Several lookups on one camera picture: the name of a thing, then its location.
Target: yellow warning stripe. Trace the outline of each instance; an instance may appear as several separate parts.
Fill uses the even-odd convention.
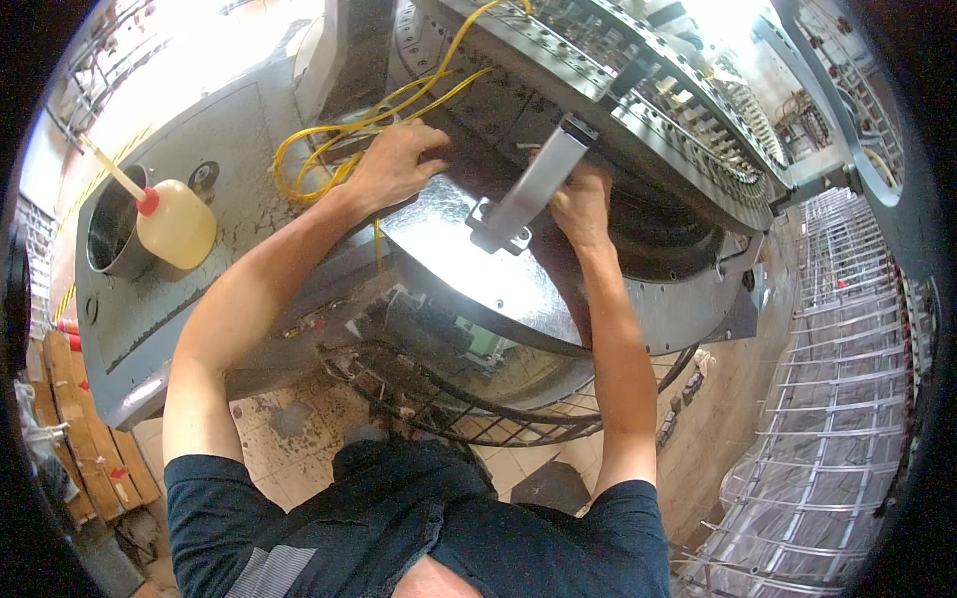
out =
[[[56,321],[59,320],[59,317],[63,315],[63,312],[66,311],[66,306],[70,304],[70,299],[72,299],[73,295],[75,295],[76,293],[77,293],[77,285],[75,283],[71,284],[70,288],[66,292],[66,295],[63,296],[63,300],[60,302],[60,305],[56,307],[56,311],[54,312],[54,317],[53,317],[54,324],[56,324]]]
[[[127,155],[129,155],[129,152],[131,152],[134,147],[136,147],[137,145],[139,145],[140,142],[141,142],[147,135],[149,135],[149,134],[152,133],[152,132],[153,132],[153,127],[152,127],[152,125],[151,125],[151,126],[148,126],[148,127],[145,128],[145,129],[143,129],[143,131],[141,131],[139,135],[137,135],[137,136],[134,137],[132,140],[130,140],[129,143],[127,143],[126,145],[124,145],[124,146],[120,149],[120,151],[117,152],[117,154],[116,154],[115,156],[113,156],[113,158],[112,158],[113,163],[114,163],[114,164],[119,164],[120,162],[122,162],[122,161],[123,161],[123,158],[125,158]],[[100,185],[100,183],[103,182],[103,179],[105,179],[106,176],[107,176],[107,171],[106,171],[106,168],[104,168],[104,169],[102,169],[100,172],[97,173],[97,176],[93,177],[93,180],[90,181],[90,184],[87,185],[86,188],[84,188],[83,191],[77,196],[77,201],[73,202],[73,205],[70,206],[70,208],[66,211],[66,213],[63,214],[63,217],[60,218],[59,224],[56,226],[56,232],[54,233],[54,238],[56,238],[56,236],[59,234],[59,232],[63,229],[63,226],[66,224],[67,220],[70,219],[70,216],[72,216],[73,213],[74,213],[75,211],[77,211],[77,209],[78,209],[80,206],[83,205],[83,202],[86,201],[86,198],[89,197],[89,196],[90,196],[90,193],[92,193],[93,190],[94,190],[95,188],[97,188],[97,187]]]

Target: shirt sleeve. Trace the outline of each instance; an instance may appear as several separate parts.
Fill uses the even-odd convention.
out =
[[[285,513],[253,484],[246,466],[208,454],[187,454],[164,472],[176,583],[184,596],[222,596],[252,554],[253,544]]]
[[[655,486],[639,479],[615,484],[595,500],[582,525],[591,543],[643,562],[661,594],[669,594],[668,537],[661,525]]]

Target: metal bucket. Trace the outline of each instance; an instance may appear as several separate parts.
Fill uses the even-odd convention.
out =
[[[141,188],[149,185],[142,165],[128,166],[123,173]],[[145,272],[154,255],[136,235],[136,214],[136,200],[112,179],[97,199],[86,232],[86,259],[94,272],[119,278],[136,278]]]

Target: man's arm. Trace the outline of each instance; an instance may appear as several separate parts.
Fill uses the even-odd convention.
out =
[[[629,479],[656,483],[657,381],[608,236],[612,178],[581,164],[571,179],[552,197],[551,211],[582,264],[589,299],[595,395],[605,428],[592,494],[598,497]]]
[[[448,136],[415,119],[380,133],[347,183],[242,256],[189,316],[173,353],[163,421],[166,464],[184,454],[242,463],[226,399],[225,372],[272,329],[305,277],[330,248],[370,214],[425,187],[445,165],[418,163]]]

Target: person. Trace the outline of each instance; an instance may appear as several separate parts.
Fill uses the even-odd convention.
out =
[[[657,508],[657,385],[608,235],[612,179],[584,163],[551,199],[581,262],[601,471],[576,519],[507,504],[463,453],[436,441],[358,439],[335,481],[288,514],[243,465],[225,372],[270,331],[306,275],[371,214],[446,165],[421,120],[384,129],[349,180],[245,254],[196,305],[173,355],[163,426],[173,568],[186,596],[666,596]]]

